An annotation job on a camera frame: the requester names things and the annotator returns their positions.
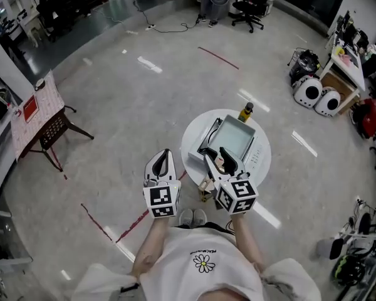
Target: white robot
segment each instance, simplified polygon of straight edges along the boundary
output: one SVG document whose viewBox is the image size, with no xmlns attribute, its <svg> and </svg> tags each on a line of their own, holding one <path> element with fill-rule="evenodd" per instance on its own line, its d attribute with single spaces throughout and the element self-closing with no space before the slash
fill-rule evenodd
<svg viewBox="0 0 376 301">
<path fill-rule="evenodd" d="M 220 154 L 224 159 L 224 171 L 221 171 L 214 162 L 217 153 L 215 154 L 211 156 L 206 153 L 204 161 L 217 191 L 216 202 L 229 214 L 249 211 L 259 194 L 253 181 L 248 178 L 249 173 L 245 171 L 244 163 L 233 152 L 220 147 Z"/>
<path fill-rule="evenodd" d="M 319 79 L 304 76 L 294 82 L 294 99 L 306 108 L 312 108 L 320 98 L 323 86 Z"/>
<path fill-rule="evenodd" d="M 175 175 L 169 149 L 158 152 L 146 164 L 144 178 L 144 197 L 150 215 L 153 218 L 177 215 L 181 182 Z"/>
<path fill-rule="evenodd" d="M 340 100 L 340 94 L 333 87 L 325 87 L 321 91 L 321 98 L 316 103 L 315 111 L 320 115 L 333 117 Z"/>
</svg>

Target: cardboard box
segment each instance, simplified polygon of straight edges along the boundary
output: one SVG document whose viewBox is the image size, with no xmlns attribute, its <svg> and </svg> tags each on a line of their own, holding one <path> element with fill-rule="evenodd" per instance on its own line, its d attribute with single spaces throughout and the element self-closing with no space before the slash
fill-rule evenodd
<svg viewBox="0 0 376 301">
<path fill-rule="evenodd" d="M 344 77 L 340 76 L 337 72 L 330 70 L 322 79 L 321 85 L 323 87 L 333 87 L 341 96 L 341 102 L 346 99 L 354 90 L 355 87 L 351 85 Z M 353 104 L 360 100 L 360 96 L 357 95 L 351 100 L 344 108 L 338 113 L 344 114 Z"/>
</svg>

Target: small bottle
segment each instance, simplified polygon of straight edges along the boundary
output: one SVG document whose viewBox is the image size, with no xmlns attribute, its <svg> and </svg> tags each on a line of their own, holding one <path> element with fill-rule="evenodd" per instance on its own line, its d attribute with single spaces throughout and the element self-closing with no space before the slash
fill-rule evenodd
<svg viewBox="0 0 376 301">
<path fill-rule="evenodd" d="M 247 103 L 245 108 L 241 110 L 238 116 L 238 120 L 246 122 L 250 118 L 252 113 L 253 103 Z"/>
</svg>

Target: white t-shirt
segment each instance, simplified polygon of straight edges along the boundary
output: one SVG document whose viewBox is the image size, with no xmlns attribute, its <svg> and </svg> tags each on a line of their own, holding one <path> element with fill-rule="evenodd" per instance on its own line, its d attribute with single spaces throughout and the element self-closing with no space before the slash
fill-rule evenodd
<svg viewBox="0 0 376 301">
<path fill-rule="evenodd" d="M 170 229 L 162 256 L 140 276 L 146 299 L 192 301 L 228 288 L 264 301 L 259 274 L 228 236 L 208 228 Z"/>
</svg>

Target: white desk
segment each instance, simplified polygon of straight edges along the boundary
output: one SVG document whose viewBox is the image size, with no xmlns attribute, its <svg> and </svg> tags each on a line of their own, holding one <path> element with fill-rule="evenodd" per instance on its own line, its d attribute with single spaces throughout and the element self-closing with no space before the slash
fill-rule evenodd
<svg viewBox="0 0 376 301">
<path fill-rule="evenodd" d="M 346 48 L 346 51 L 351 53 L 357 60 L 358 66 L 355 66 L 352 62 L 350 62 L 350 66 L 347 66 L 339 56 L 335 54 L 335 48 L 336 48 L 336 40 L 337 40 L 337 34 L 333 35 L 332 43 L 332 57 L 330 58 L 329 62 L 327 63 L 326 67 L 323 69 L 320 80 L 328 73 L 330 68 L 335 64 L 339 69 L 341 69 L 344 74 L 346 74 L 347 78 L 352 82 L 352 84 L 356 87 L 354 91 L 338 106 L 338 108 L 335 111 L 335 114 L 337 114 L 342 108 L 347 106 L 347 104 L 355 97 L 357 96 L 360 91 L 365 91 L 365 79 L 363 77 L 363 71 L 362 71 L 362 64 L 361 59 L 359 58 L 359 55 L 355 55 L 352 50 L 349 48 Z"/>
<path fill-rule="evenodd" d="M 181 142 L 181 159 L 182 163 L 187 171 L 189 177 L 199 185 L 203 179 L 205 178 L 207 171 L 205 168 L 205 164 L 201 164 L 197 162 L 195 159 L 189 157 L 188 152 L 191 149 L 192 145 L 194 144 L 195 140 L 198 138 L 199 134 L 204 130 L 206 123 L 209 121 L 210 117 L 213 115 L 217 115 L 218 117 L 224 119 L 226 115 L 231 115 L 233 117 L 238 117 L 239 112 L 236 110 L 231 109 L 215 109 L 209 112 L 203 113 L 202 115 L 196 117 L 187 127 L 182 136 Z M 264 133 L 262 127 L 259 126 L 253 119 L 248 119 L 246 122 L 249 126 L 251 126 L 255 131 L 256 134 L 259 135 L 260 141 L 263 145 L 264 150 L 264 157 L 261 163 L 261 167 L 259 168 L 259 172 L 256 175 L 251 175 L 254 177 L 253 180 L 257 186 L 259 186 L 266 175 L 269 172 L 270 163 L 271 163 L 271 148 L 268 137 Z"/>
</svg>

